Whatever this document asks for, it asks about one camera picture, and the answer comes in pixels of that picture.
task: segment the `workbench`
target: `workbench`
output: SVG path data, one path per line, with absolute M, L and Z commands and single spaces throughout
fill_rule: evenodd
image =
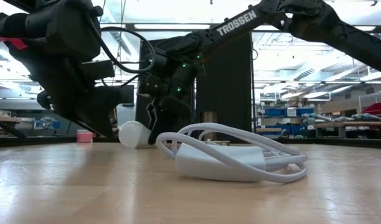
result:
M 316 137 L 322 137 L 323 128 L 337 128 L 339 130 L 339 137 L 346 138 L 346 127 L 361 127 L 366 126 L 370 128 L 378 128 L 381 135 L 381 121 L 343 121 L 343 122 L 327 122 L 314 124 L 316 129 Z
M 0 223 L 381 223 L 381 149 L 290 147 L 311 158 L 292 184 L 183 177 L 120 143 L 0 148 Z
M 0 116 L 0 122 L 3 123 L 20 123 L 22 121 L 21 118 L 13 118 L 8 116 Z
M 255 132 L 258 133 L 267 133 L 267 132 L 281 132 L 281 128 L 256 128 Z

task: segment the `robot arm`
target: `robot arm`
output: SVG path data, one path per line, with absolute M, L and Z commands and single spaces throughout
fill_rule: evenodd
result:
M 112 61 L 92 61 L 100 54 L 97 17 L 103 11 L 91 0 L 33 2 L 30 14 L 0 13 L 0 39 L 43 87 L 37 95 L 43 108 L 113 138 L 109 114 L 118 104 L 131 103 L 133 94 L 127 86 L 95 86 L 96 80 L 115 76 Z
M 381 72 L 381 40 L 341 21 L 324 1 L 262 0 L 214 28 L 184 36 L 168 50 L 155 48 L 153 75 L 139 89 L 140 93 L 154 98 L 148 107 L 153 121 L 149 125 L 150 144 L 158 134 L 172 131 L 168 119 L 189 115 L 184 113 L 188 108 L 182 99 L 191 93 L 191 85 L 202 64 L 223 45 L 263 24 L 306 41 L 323 42 Z
M 323 42 L 381 72 L 381 40 L 341 21 L 333 8 L 320 0 L 262 0 L 214 28 L 185 36 L 167 55 L 203 63 L 221 46 L 263 24 L 306 41 Z

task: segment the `white cable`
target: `white cable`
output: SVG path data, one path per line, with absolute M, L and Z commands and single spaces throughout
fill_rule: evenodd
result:
M 249 142 L 254 146 L 261 147 L 262 149 L 264 149 L 263 153 L 266 158 L 266 169 L 261 170 L 252 167 L 248 164 L 241 163 L 238 160 L 214 149 L 210 145 L 190 137 L 191 133 L 196 130 L 204 130 L 199 139 L 201 139 L 202 136 L 207 133 L 224 133 Z M 164 145 L 164 142 L 166 142 L 167 140 L 172 141 L 171 150 Z M 160 150 L 162 150 L 165 154 L 167 154 L 171 159 L 176 158 L 176 154 L 178 152 L 177 142 L 181 142 L 189 146 L 192 146 L 212 156 L 216 160 L 233 167 L 234 169 L 245 172 L 246 174 L 250 174 L 250 176 L 252 176 L 252 179 L 255 181 L 268 180 L 277 183 L 288 183 L 303 178 L 307 173 L 307 168 L 304 164 L 304 162 L 307 160 L 307 157 L 301 155 L 299 151 L 285 146 L 283 144 L 280 144 L 272 139 L 253 134 L 248 131 L 224 126 L 222 124 L 192 124 L 182 128 L 178 133 L 162 133 L 156 139 L 157 147 Z M 284 169 L 290 164 L 296 164 L 300 168 L 300 171 L 294 174 L 271 173 L 280 169 Z

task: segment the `red object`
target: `red object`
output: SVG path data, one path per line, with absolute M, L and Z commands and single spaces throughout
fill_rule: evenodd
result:
M 362 113 L 368 113 L 371 115 L 381 114 L 381 103 L 374 103 L 368 108 L 364 109 Z
M 87 130 L 77 131 L 77 142 L 92 142 L 93 133 Z
M 27 45 L 23 42 L 23 40 L 18 38 L 4 38 L 0 37 L 0 42 L 2 41 L 8 41 L 12 43 L 13 46 L 15 46 L 17 49 L 22 50 L 27 47 Z

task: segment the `storage shelf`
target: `storage shelf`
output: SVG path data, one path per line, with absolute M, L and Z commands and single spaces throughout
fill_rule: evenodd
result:
M 300 116 L 296 116 L 296 117 L 289 117 L 289 116 L 260 116 L 259 118 L 299 118 L 299 119 L 302 119 L 302 117 Z

